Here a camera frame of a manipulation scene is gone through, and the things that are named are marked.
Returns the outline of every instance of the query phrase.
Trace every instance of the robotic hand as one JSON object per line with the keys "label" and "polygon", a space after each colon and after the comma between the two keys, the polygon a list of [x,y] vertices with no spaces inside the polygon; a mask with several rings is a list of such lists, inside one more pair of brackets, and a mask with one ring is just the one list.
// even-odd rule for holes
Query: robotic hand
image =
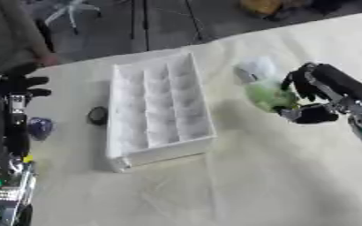
{"label": "robotic hand", "polygon": [[282,89],[288,89],[292,83],[301,98],[314,102],[319,97],[328,102],[295,109],[275,107],[280,116],[297,124],[318,124],[334,122],[339,114],[348,115],[352,130],[362,140],[362,83],[332,65],[313,63],[289,73]]}
{"label": "robotic hand", "polygon": [[26,161],[29,136],[25,107],[47,89],[31,88],[48,83],[46,77],[27,78],[36,64],[24,64],[0,78],[0,225],[30,225],[31,198],[35,186],[34,162]]}

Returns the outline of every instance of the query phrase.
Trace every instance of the white table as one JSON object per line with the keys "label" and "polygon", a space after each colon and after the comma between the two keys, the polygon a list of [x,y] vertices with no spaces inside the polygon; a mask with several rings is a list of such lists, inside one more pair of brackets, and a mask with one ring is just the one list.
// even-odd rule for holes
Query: white table
{"label": "white table", "polygon": [[105,129],[86,114],[106,104],[113,64],[179,51],[112,56],[40,70],[53,95],[31,116],[56,131],[32,153],[39,166],[34,225],[362,225],[362,143],[345,118],[290,124],[254,108],[232,74],[242,59],[270,56],[281,74],[307,61],[333,64],[362,81],[362,14],[187,47],[196,57],[218,139],[206,155],[126,174],[103,160]]}

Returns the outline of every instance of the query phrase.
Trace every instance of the white plastic tray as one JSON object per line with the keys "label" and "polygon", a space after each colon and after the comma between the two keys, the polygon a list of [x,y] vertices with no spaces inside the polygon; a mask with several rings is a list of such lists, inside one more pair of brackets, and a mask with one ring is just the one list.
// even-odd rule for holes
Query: white plastic tray
{"label": "white plastic tray", "polygon": [[205,152],[215,128],[192,54],[115,66],[107,158],[115,171]]}

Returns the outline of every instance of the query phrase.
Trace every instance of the chair leg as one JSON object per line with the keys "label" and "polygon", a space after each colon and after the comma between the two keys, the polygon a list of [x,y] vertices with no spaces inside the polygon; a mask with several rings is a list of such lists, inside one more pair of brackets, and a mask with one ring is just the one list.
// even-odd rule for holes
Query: chair leg
{"label": "chair leg", "polygon": [[97,11],[97,17],[102,16],[102,11],[99,7],[93,6],[91,4],[79,4],[75,6],[79,10],[85,10],[85,11]]}
{"label": "chair leg", "polygon": [[68,17],[70,19],[70,23],[72,24],[72,29],[74,30],[75,34],[79,34],[77,23],[75,22],[74,18],[74,12],[75,12],[75,6],[69,6],[68,7]]}
{"label": "chair leg", "polygon": [[49,26],[50,23],[52,23],[54,20],[60,18],[65,13],[67,13],[68,6],[65,6],[64,8],[61,8],[58,11],[55,11],[52,15],[50,15],[47,19],[45,19],[45,24]]}

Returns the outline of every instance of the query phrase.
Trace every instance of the gray floor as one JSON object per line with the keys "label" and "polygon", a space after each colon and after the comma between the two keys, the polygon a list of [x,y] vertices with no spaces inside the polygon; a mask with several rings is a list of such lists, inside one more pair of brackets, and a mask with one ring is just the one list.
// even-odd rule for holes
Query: gray floor
{"label": "gray floor", "polygon": [[[35,16],[45,18],[53,9],[43,0],[30,7]],[[362,12],[362,0],[346,4],[341,10],[322,16],[306,10],[280,22],[256,19],[238,8],[238,0],[190,0],[199,20],[204,41],[198,41],[192,22],[187,15],[184,0],[148,0],[150,18],[151,49],[172,49],[184,45],[198,44],[273,27],[287,26],[331,17]],[[57,53],[66,61],[79,61],[97,57],[122,55],[145,51],[142,30],[142,0],[136,0],[136,38],[131,40],[130,3],[117,4],[112,0],[89,0],[90,4],[102,9],[102,18],[93,12],[78,13],[77,23],[80,34],[70,29],[68,18],[54,22],[53,30]]]}

